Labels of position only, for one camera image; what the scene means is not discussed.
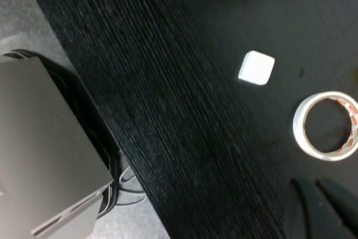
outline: gray box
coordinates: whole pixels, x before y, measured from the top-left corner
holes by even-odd
[[[0,238],[85,239],[111,182],[41,61],[0,63]]]

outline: gray floor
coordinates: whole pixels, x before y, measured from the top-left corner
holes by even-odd
[[[0,55],[12,49],[32,50],[74,71],[35,0],[0,0],[0,3]],[[125,187],[140,190],[136,180]],[[121,194],[119,203],[128,203],[133,199],[140,197]],[[88,239],[122,238],[169,237],[147,199],[135,207],[115,208],[97,221],[93,235]]]

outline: tape roll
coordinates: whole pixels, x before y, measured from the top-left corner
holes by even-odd
[[[305,121],[309,110],[323,99],[332,99],[342,105],[351,118],[351,134],[344,145],[336,151],[323,153],[312,146],[306,136]],[[358,103],[342,92],[321,92],[306,98],[297,108],[293,118],[293,134],[298,146],[308,155],[324,161],[340,161],[351,156],[358,148]]]

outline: white block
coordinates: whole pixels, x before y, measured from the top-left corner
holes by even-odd
[[[265,85],[269,81],[275,58],[258,51],[249,51],[242,63],[239,79],[257,85]]]

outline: black table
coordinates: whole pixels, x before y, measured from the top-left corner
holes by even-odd
[[[358,153],[291,131],[313,93],[358,100],[358,0],[37,1],[172,238],[282,238],[292,177],[358,194]],[[236,80],[250,50],[276,58],[265,86]]]

